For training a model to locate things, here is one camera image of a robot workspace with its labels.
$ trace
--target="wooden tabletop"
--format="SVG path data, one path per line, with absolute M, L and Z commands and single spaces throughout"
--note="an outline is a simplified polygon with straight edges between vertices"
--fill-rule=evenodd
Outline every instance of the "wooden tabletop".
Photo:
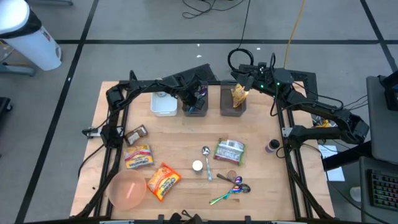
M 103 82 L 93 119 L 93 126 L 106 119 L 108 104 L 105 92 L 117 82 Z M 289 181 L 284 159 L 268 154 L 264 146 L 271 139 L 281 140 L 277 117 L 269 116 L 272 98 L 251 90 L 247 97 L 247 110 L 239 118 L 220 115 L 220 86 L 209 86 L 209 109 L 203 118 L 186 117 L 178 102 L 178 113 L 174 117 L 156 117 L 150 110 L 150 93 L 139 95 L 130 105 L 126 131 L 131 131 L 141 124 L 147 128 L 149 135 L 139 140 L 139 144 L 149 144 L 155 165 L 138 168 L 146 181 L 164 162 L 182 175 L 182 180 L 166 194 L 163 202 L 147 190 L 144 200 L 129 211 L 113 209 L 113 219 L 156 220 L 158 214 L 169 219 L 174 212 L 181 213 L 186 209 L 191 215 L 199 214 L 204 220 L 244 220 L 250 215 L 252 220 L 294 220 L 294 210 L 290 197 Z M 294 112 L 295 124 L 312 126 L 310 114 L 303 111 Z M 205 157 L 201 154 L 203 146 L 209 146 L 214 153 L 219 138 L 241 141 L 246 144 L 243 165 L 236 166 L 229 162 L 209 158 L 213 181 L 209 182 L 207 172 L 195 174 L 192 162 Z M 307 144 L 317 147 L 316 141 Z M 102 144 L 101 138 L 90 139 L 85 158 Z M 87 204 L 98 188 L 104 160 L 103 149 L 91 158 L 81 170 L 76 188 L 71 215 L 76 215 Z M 307 177 L 308 189 L 318 203 L 334 216 L 326 177 L 323 173 L 319 152 L 309 147 L 301 148 L 303 166 Z M 119 170 L 125 170 L 122 156 Z M 232 187 L 225 180 L 218 179 L 217 173 L 226 175 L 235 170 L 243 177 L 243 182 L 250 185 L 251 192 L 230 195 L 229 199 L 209 205 L 211 199 L 217 198 Z M 301 216 L 305 217 L 302 194 L 299 194 Z M 108 198 L 104 194 L 101 214 L 105 214 Z

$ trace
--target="snack in gripper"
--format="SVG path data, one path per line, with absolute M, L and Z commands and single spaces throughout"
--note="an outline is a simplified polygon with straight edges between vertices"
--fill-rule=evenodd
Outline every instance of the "snack in gripper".
M 146 130 L 145 126 L 142 124 L 138 128 L 130 131 L 124 136 L 124 140 L 126 140 L 127 146 L 132 146 L 135 141 L 138 139 L 145 137 L 148 135 L 148 131 Z
M 148 181 L 149 190 L 163 201 L 164 195 L 181 179 L 181 175 L 162 162 L 160 168 Z
M 240 104 L 242 104 L 244 99 L 246 99 L 247 95 L 249 94 L 248 91 L 244 91 L 243 86 L 240 84 L 236 84 L 235 88 L 233 88 L 231 92 L 234 108 L 237 108 Z
M 245 145 L 239 141 L 220 139 L 213 158 L 242 165 Z
M 154 164 L 154 157 L 149 145 L 132 146 L 126 149 L 124 154 L 127 169 L 135 169 L 144 165 Z

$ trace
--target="black keyboard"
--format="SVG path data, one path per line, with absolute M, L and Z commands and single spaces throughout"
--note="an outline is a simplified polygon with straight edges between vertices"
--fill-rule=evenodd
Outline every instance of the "black keyboard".
M 398 211 L 398 176 L 368 169 L 371 205 Z

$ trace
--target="white trash can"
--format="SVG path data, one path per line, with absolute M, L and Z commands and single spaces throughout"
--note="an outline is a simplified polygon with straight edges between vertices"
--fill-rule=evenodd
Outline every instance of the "white trash can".
M 0 39 L 44 71 L 61 65 L 60 46 L 24 0 L 0 0 Z

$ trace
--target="paper sheet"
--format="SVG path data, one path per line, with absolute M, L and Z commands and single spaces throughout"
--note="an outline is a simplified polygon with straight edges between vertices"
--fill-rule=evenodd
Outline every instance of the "paper sheet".
M 331 149 L 333 151 L 337 151 L 336 146 L 325 146 L 325 147 L 327 147 L 328 149 Z M 325 147 L 319 145 L 319 150 L 322 153 L 322 159 L 337 154 L 337 152 L 332 152 Z M 343 181 L 343 182 L 346 181 L 344 178 L 343 169 L 341 167 L 333 169 L 333 170 L 329 170 L 328 177 L 329 177 L 329 181 Z

